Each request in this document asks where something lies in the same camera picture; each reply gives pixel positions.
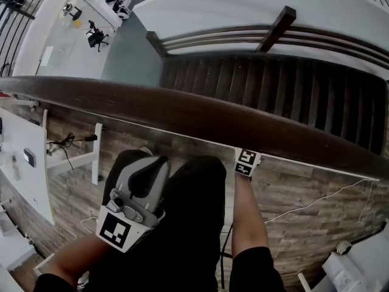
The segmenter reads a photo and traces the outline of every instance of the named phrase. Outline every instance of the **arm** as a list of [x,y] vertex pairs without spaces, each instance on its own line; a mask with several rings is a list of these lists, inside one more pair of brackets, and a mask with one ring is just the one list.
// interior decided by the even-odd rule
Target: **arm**
[[235,174],[232,257],[259,246],[269,247],[266,227],[256,203],[250,178]]
[[79,278],[112,249],[96,235],[87,235],[59,250],[46,274],[54,274],[77,288]]

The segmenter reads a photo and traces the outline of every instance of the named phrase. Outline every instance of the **white cord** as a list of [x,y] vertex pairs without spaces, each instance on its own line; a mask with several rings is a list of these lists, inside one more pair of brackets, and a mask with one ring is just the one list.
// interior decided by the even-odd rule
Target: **white cord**
[[[321,197],[321,198],[319,198],[318,200],[312,202],[311,204],[308,204],[306,207],[299,207],[298,209],[289,210],[289,211],[286,211],[285,213],[282,213],[282,214],[280,214],[280,215],[278,215],[278,216],[276,216],[276,217],[273,217],[271,220],[265,221],[265,224],[266,224],[266,223],[270,223],[271,221],[274,221],[274,220],[276,220],[277,218],[283,217],[284,215],[286,215],[286,214],[288,214],[288,213],[295,212],[295,211],[299,211],[299,210],[303,210],[303,209],[307,209],[307,208],[309,208],[310,206],[313,206],[316,202],[319,202],[320,200],[323,200],[323,199],[328,198],[328,197],[332,197],[332,196],[336,195],[337,193],[341,192],[343,189],[349,188],[349,187],[353,187],[353,186],[355,186],[355,185],[358,185],[358,184],[361,183],[362,181],[371,181],[371,179],[365,179],[365,178],[364,178],[364,179],[361,179],[360,181],[356,182],[356,183],[353,184],[353,185],[349,185],[349,186],[342,187],[342,188],[339,189],[338,191],[336,191],[336,192],[334,192],[334,193],[332,193],[332,194],[330,194],[330,195],[328,195],[328,196]],[[371,182],[371,185],[370,185],[369,196],[368,196],[368,198],[367,198],[367,200],[366,200],[365,207],[363,208],[362,213],[359,215],[358,223],[363,223],[363,222],[366,220],[366,218],[367,218],[367,216],[369,215],[369,213],[372,212],[372,211],[370,211],[369,213],[367,213],[367,215],[366,215],[366,217],[363,219],[363,221],[360,221],[360,217],[362,216],[363,212],[365,211],[365,209],[366,209],[366,207],[367,207],[367,204],[368,204],[368,201],[369,201],[369,199],[370,199],[372,187],[373,187],[373,181]]]
[[98,217],[89,217],[89,218],[85,218],[84,220],[81,220],[81,221],[80,221],[81,226],[84,227],[84,228],[85,228],[87,231],[89,231],[91,234],[93,234],[93,232],[92,232],[90,229],[88,229],[87,227],[85,227],[85,225],[83,224],[83,222],[84,222],[84,221],[91,220],[92,218],[95,218],[96,220],[98,220]]

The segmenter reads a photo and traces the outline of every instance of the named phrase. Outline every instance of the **white desk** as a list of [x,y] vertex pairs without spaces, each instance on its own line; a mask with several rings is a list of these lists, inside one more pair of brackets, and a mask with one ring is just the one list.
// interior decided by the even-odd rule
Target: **white desk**
[[[1,148],[4,163],[0,166],[7,179],[22,197],[47,221],[54,224],[49,200],[47,176],[53,176],[71,169],[67,159],[47,165],[46,129],[31,123],[15,114],[0,108],[4,142]],[[92,182],[98,183],[98,158],[102,124],[95,128],[97,141],[94,141],[92,153],[69,158],[73,168],[92,163]],[[24,149],[28,148],[35,156],[35,167],[24,159]],[[16,158],[19,180],[15,179],[12,156]]]

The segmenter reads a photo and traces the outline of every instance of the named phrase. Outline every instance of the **staircase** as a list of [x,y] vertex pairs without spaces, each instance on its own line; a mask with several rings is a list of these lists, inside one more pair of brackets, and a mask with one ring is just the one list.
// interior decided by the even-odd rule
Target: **staircase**
[[382,154],[387,84],[352,68],[270,55],[180,56],[165,60],[160,86],[282,116]]

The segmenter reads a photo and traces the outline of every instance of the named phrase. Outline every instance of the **black sleeve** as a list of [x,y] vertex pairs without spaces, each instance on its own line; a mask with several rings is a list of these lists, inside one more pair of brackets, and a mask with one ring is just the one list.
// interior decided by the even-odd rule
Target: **black sleeve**
[[281,276],[274,269],[273,258],[268,248],[248,249],[234,258],[230,292],[234,291],[285,292]]
[[53,274],[40,275],[36,281],[33,292],[55,291],[55,292],[75,292],[69,282]]

